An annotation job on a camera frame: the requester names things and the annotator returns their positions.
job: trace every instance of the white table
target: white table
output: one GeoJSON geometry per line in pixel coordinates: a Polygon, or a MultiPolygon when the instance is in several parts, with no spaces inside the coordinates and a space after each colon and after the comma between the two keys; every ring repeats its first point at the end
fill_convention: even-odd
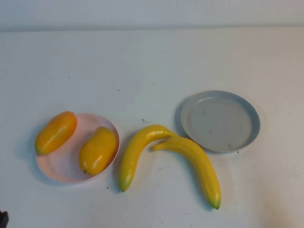
{"type": "Polygon", "coordinates": [[[0,33],[0,210],[9,212],[8,228],[303,227],[303,38],[300,27],[0,33]],[[154,123],[181,132],[181,103],[210,89],[244,97],[261,119],[245,150],[208,153],[220,209],[172,152],[143,151],[121,193],[117,172],[130,136],[154,123]],[[120,133],[120,156],[95,180],[62,185],[38,170],[35,136],[64,110],[105,116],[120,133]]]}

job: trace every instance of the toy banana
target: toy banana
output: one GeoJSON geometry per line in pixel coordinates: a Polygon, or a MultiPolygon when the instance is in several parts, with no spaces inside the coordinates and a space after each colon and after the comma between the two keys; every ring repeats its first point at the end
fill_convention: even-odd
{"type": "Polygon", "coordinates": [[[194,166],[210,205],[219,209],[221,193],[218,178],[203,149],[190,139],[170,137],[165,142],[153,146],[153,150],[171,150],[184,155],[194,166]]]}
{"type": "Polygon", "coordinates": [[[138,159],[145,146],[154,140],[176,136],[161,125],[151,125],[141,129],[130,141],[120,167],[119,186],[126,191],[133,180],[138,159]]]}

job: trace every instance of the orange mango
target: orange mango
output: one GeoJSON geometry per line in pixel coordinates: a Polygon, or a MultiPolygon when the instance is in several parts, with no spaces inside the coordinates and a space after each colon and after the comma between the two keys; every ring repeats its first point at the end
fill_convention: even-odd
{"type": "Polygon", "coordinates": [[[37,154],[49,154],[57,150],[73,135],[76,126],[77,118],[73,112],[56,115],[36,137],[37,154]]]}

